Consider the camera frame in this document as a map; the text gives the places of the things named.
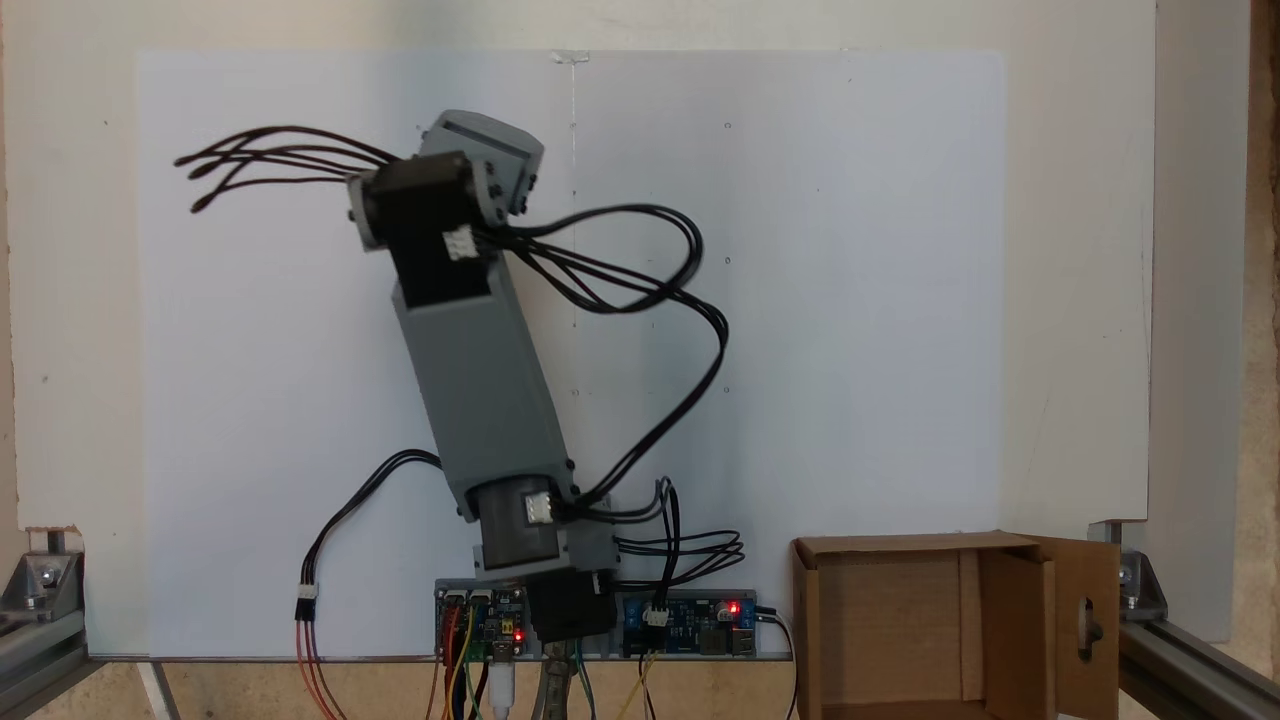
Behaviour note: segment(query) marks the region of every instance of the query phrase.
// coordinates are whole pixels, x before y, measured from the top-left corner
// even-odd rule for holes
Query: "white paper backdrop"
[[[795,536],[997,524],[997,55],[154,53],[138,92],[152,656],[292,655],[320,525],[387,455],[433,447],[390,259],[361,251],[340,190],[187,213],[201,190],[173,158],[261,124],[407,154],[440,110],[479,110],[548,146],[527,222],[621,201],[699,222],[694,291],[730,319],[728,361],[617,496],[667,474],[690,532],[741,529],[748,562],[710,587],[786,606]],[[680,247],[630,219],[562,241],[649,269]],[[713,336],[680,307],[581,316],[517,284],[590,484],[696,380]],[[429,652],[431,583],[470,573],[477,536],[439,475],[401,470],[326,546],[325,655]]]

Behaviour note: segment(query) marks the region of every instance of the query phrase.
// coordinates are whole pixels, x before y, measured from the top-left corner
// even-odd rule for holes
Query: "box handle hole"
[[[1101,641],[1102,635],[1102,625],[1093,619],[1093,601],[1088,597],[1082,597],[1079,628],[1076,630],[1076,653],[1083,662],[1093,660],[1093,643]]]

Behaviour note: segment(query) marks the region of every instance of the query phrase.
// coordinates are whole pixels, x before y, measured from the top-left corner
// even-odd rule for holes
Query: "bolt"
[[[58,584],[58,577],[60,574],[61,573],[54,565],[41,565],[40,569],[36,570],[36,578],[40,580],[40,584],[46,588]]]

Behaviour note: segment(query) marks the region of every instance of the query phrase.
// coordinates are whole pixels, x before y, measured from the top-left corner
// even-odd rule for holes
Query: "open cardboard box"
[[[1120,548],[1004,532],[799,538],[801,720],[1115,720]]]

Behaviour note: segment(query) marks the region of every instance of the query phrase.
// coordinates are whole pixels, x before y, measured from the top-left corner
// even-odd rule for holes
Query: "microcontroller board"
[[[650,594],[622,601],[622,656],[648,650],[644,612]],[[755,593],[671,591],[666,655],[755,657]]]
[[[445,624],[449,618],[457,619],[454,642],[462,642],[467,630],[467,618],[472,618],[471,643],[467,646],[470,662],[481,662],[492,657],[495,643],[508,643],[512,655],[516,656],[531,650],[525,593],[520,587],[483,584],[476,580],[436,580],[438,656],[444,651]]]

